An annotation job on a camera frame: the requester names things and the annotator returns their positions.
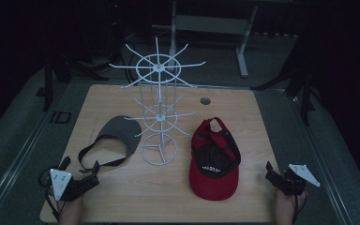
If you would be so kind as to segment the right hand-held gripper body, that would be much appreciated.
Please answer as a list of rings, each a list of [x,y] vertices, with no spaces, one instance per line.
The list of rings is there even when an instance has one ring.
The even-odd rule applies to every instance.
[[[289,164],[288,169],[293,172],[292,181],[288,181],[283,176],[279,178],[278,189],[285,195],[301,195],[305,190],[307,183],[319,188],[321,183],[316,179],[307,165]]]

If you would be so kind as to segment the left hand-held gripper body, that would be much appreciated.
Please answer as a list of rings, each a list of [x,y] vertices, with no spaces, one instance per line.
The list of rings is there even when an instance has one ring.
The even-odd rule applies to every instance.
[[[72,202],[87,191],[85,185],[74,180],[70,172],[50,169],[50,175],[52,195],[57,201]]]

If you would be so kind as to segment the red baseball cap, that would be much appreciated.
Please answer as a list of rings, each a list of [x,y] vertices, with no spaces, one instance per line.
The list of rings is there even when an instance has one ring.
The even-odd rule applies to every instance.
[[[205,119],[191,139],[189,185],[198,197],[224,201],[238,187],[241,154],[231,132],[218,118]]]

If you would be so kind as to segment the grey black sun visor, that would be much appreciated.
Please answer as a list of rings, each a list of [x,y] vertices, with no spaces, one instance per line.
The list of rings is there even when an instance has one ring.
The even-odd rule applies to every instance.
[[[105,124],[95,140],[90,145],[82,149],[78,154],[78,160],[82,166],[81,173],[89,173],[94,169],[101,167],[101,164],[98,161],[96,161],[92,168],[86,168],[83,165],[83,158],[100,140],[116,139],[124,143],[126,147],[125,156],[104,163],[104,166],[117,167],[124,163],[127,158],[131,157],[136,152],[141,141],[141,133],[141,126],[133,118],[124,115],[115,116]]]

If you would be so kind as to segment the white wire display rack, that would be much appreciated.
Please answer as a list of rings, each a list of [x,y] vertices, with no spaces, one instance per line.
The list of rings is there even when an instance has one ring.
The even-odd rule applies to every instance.
[[[143,55],[132,47],[127,49],[138,58],[134,64],[126,66],[137,77],[125,87],[137,87],[139,95],[134,101],[141,106],[142,112],[135,118],[142,125],[138,136],[142,139],[140,151],[142,158],[149,164],[163,166],[172,162],[178,152],[174,136],[186,135],[179,122],[195,114],[178,108],[182,100],[181,90],[194,85],[181,78],[182,70],[189,64],[182,64],[175,53],[165,54],[155,45],[155,51]]]

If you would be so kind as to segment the person's right hand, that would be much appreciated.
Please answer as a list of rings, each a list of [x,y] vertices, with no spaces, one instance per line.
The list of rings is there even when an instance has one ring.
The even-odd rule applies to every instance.
[[[293,225],[293,219],[307,200],[308,193],[286,196],[280,189],[276,190],[274,219],[277,225]]]

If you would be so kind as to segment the person's left hand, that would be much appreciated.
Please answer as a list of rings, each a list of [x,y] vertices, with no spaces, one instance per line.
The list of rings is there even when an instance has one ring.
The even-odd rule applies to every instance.
[[[59,201],[56,203],[59,211],[59,225],[81,225],[83,215],[83,199],[72,202]]]

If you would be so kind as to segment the black metal stand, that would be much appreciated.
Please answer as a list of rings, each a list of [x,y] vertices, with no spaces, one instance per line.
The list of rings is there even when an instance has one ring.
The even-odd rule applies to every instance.
[[[310,105],[312,79],[312,74],[308,69],[312,51],[311,46],[308,43],[309,38],[300,35],[295,41],[290,54],[276,78],[251,87],[251,90],[262,91],[290,79],[291,81],[285,89],[285,94],[288,97],[296,98],[299,92],[302,92],[300,116],[306,126],[309,125],[308,110]]]
[[[60,83],[69,83],[72,79],[71,69],[75,69],[94,80],[107,81],[107,78],[97,75],[91,68],[84,66],[68,53],[49,52],[44,60],[44,86],[37,90],[37,96],[44,97],[44,112],[48,111],[53,103],[53,76],[56,76]]]

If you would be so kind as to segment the white metal desk frame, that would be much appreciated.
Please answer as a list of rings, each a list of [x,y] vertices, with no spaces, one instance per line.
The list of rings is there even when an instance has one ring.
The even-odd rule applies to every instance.
[[[235,48],[240,76],[243,78],[247,78],[249,76],[245,59],[245,50],[249,36],[251,34],[252,25],[254,24],[254,19],[258,11],[257,6],[253,6],[251,8],[247,19],[235,19],[179,14],[177,12],[179,0],[171,1],[171,42],[169,56],[175,56],[177,53],[179,53],[176,48],[177,31],[238,35],[243,38],[242,42]]]

